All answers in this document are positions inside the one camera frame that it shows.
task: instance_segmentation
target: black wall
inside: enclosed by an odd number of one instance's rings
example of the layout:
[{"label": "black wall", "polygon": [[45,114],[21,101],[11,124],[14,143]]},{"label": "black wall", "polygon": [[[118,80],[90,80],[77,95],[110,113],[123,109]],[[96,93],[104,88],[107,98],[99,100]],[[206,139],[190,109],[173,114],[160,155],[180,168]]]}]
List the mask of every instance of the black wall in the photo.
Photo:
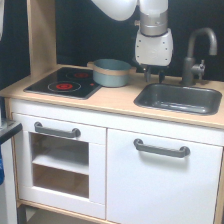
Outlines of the black wall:
[{"label": "black wall", "polygon": [[[58,62],[85,66],[100,58],[124,60],[136,66],[134,46],[139,18],[136,9],[132,18],[117,22],[101,12],[91,1],[56,0]],[[205,59],[205,79],[224,80],[224,1],[169,0],[169,27],[174,40],[174,54],[167,75],[181,76],[191,32],[212,28],[218,39],[218,56],[208,56],[207,37],[196,41],[197,62]]]},{"label": "black wall", "polygon": [[[137,27],[134,20],[108,18],[90,0],[56,0],[58,63],[85,66],[100,58],[124,60],[134,65]],[[174,55],[168,75],[181,76],[192,31],[211,27],[218,39],[218,55],[208,56],[207,37],[196,42],[197,62],[205,59],[205,79],[224,81],[224,0],[169,0],[169,27]],[[30,74],[26,0],[6,0],[4,33],[0,42],[0,89]]]}]

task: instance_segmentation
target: white cabinet door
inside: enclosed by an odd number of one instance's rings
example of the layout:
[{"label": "white cabinet door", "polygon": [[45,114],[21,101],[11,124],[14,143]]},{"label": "white cabinet door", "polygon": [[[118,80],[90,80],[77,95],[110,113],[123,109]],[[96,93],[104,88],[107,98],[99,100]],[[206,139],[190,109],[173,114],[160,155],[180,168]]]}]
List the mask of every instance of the white cabinet door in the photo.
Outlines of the white cabinet door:
[{"label": "white cabinet door", "polygon": [[[139,152],[145,145],[190,149],[185,158]],[[108,131],[107,219],[122,224],[212,224],[222,148]]]},{"label": "white cabinet door", "polygon": [[[23,125],[15,135],[19,198],[105,219],[106,129],[20,114],[13,118]],[[64,137],[74,129],[80,136]]]}]

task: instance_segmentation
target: teal pot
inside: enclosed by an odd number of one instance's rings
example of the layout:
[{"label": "teal pot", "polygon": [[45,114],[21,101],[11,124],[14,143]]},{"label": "teal pot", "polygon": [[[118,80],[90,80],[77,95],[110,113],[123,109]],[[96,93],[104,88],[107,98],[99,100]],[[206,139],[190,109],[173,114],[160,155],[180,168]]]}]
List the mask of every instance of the teal pot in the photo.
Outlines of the teal pot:
[{"label": "teal pot", "polygon": [[136,73],[136,68],[124,61],[114,59],[100,59],[89,62],[87,66],[93,69],[94,81],[105,87],[125,86],[129,75]]}]

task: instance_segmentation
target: gray sink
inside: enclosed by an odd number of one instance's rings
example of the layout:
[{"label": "gray sink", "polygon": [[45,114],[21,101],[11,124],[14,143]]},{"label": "gray sink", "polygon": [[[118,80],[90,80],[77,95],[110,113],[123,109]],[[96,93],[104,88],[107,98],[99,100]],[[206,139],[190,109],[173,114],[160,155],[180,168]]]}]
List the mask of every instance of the gray sink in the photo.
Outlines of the gray sink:
[{"label": "gray sink", "polygon": [[199,115],[218,112],[222,94],[212,89],[150,84],[135,99],[140,107]]}]

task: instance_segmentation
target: black stovetop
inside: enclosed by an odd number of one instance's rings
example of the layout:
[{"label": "black stovetop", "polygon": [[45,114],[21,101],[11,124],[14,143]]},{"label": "black stovetop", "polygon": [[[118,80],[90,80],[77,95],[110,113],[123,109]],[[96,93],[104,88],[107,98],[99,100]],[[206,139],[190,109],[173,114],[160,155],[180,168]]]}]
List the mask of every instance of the black stovetop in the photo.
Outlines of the black stovetop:
[{"label": "black stovetop", "polygon": [[34,83],[25,92],[88,99],[100,85],[93,81],[93,71],[87,69],[61,68]]}]

